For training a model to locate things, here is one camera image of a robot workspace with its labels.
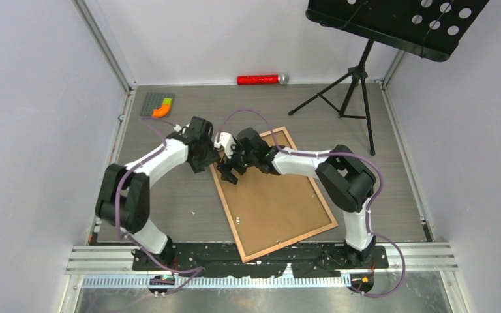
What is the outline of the blue wooden picture frame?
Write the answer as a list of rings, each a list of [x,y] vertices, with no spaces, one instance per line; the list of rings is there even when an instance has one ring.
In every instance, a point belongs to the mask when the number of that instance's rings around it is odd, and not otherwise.
[[[233,185],[210,167],[241,261],[296,244],[338,223],[310,177],[270,175],[249,168]]]

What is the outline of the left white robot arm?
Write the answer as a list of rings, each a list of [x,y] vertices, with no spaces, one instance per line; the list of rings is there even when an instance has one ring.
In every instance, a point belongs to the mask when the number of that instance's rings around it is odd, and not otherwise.
[[[188,125],[175,125],[160,145],[125,165],[110,164],[104,172],[95,215],[127,233],[149,252],[149,261],[159,270],[174,261],[172,239],[150,218],[151,187],[170,170],[187,163],[194,173],[220,160],[213,146],[213,124],[193,117]]]

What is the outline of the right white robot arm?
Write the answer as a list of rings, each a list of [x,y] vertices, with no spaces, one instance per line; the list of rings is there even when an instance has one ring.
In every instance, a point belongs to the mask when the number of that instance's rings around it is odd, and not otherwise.
[[[360,268],[372,260],[376,236],[371,232],[367,206],[374,196],[376,177],[364,164],[364,158],[345,145],[325,151],[270,145],[253,128],[246,128],[237,136],[221,132],[213,139],[213,146],[224,153],[217,164],[221,180],[233,185],[238,182],[236,176],[245,174],[248,168],[321,182],[331,201],[344,213],[344,254],[348,263]]]

